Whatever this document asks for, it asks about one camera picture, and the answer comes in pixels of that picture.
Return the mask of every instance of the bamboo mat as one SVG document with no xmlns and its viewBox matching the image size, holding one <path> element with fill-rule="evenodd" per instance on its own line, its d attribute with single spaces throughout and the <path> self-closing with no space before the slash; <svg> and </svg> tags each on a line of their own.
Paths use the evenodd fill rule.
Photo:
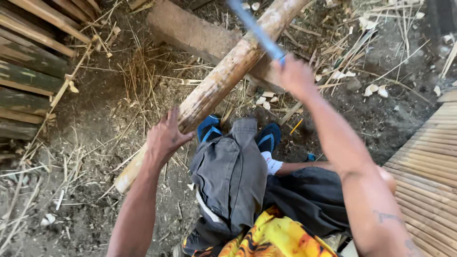
<svg viewBox="0 0 457 257">
<path fill-rule="evenodd" d="M 457 257 L 457 102 L 446 102 L 384 164 L 425 256 Z"/>
</svg>

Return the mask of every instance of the knee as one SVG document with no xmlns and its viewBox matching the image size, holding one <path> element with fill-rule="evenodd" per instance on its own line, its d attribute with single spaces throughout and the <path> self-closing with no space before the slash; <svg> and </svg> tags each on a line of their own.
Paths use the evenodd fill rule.
<svg viewBox="0 0 457 257">
<path fill-rule="evenodd" d="M 387 184 L 387 187 L 389 187 L 390 192 L 392 192 L 392 194 L 395 194 L 395 190 L 397 190 L 397 183 L 395 182 L 395 179 L 393 178 L 392 174 L 390 174 L 389 172 L 387 172 L 379 166 L 377 167 L 377 170 L 379 171 L 379 174 Z"/>
</svg>

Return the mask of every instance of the hand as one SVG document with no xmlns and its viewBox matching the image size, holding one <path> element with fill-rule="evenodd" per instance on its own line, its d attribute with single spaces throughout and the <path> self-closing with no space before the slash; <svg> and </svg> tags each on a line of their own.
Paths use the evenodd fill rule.
<svg viewBox="0 0 457 257">
<path fill-rule="evenodd" d="M 284 67 L 278 61 L 273 62 L 275 70 L 281 77 L 281 86 L 295 98 L 314 97 L 317 87 L 314 85 L 313 70 L 304 62 L 295 60 L 292 54 L 285 57 Z"/>
<path fill-rule="evenodd" d="M 172 107 L 164 114 L 159 123 L 148 131 L 148 152 L 163 159 L 169 158 L 183 144 L 189 142 L 195 132 L 181 134 L 178 129 L 179 107 Z"/>
</svg>

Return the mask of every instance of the left hand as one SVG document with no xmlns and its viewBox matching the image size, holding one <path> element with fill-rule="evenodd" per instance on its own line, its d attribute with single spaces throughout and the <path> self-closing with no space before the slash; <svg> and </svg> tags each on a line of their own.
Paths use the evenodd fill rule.
<svg viewBox="0 0 457 257">
<path fill-rule="evenodd" d="M 148 131 L 148 152 L 153 156 L 169 159 L 179 147 L 195 136 L 195 132 L 181 134 L 178 129 L 178 114 L 179 107 L 172 107 L 159 123 Z"/>
</svg>

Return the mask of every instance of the dark pants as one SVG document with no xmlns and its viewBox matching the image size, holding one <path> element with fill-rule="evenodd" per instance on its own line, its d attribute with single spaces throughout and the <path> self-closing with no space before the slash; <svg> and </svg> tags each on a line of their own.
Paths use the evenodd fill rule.
<svg viewBox="0 0 457 257">
<path fill-rule="evenodd" d="M 222 248 L 272 204 L 317 236 L 348 230 L 338 175 L 312 167 L 288 176 L 267 176 L 256 133 L 255 119 L 240 119 L 228 135 L 198 146 L 190 170 L 202 217 L 186 239 L 186 254 Z"/>
</svg>

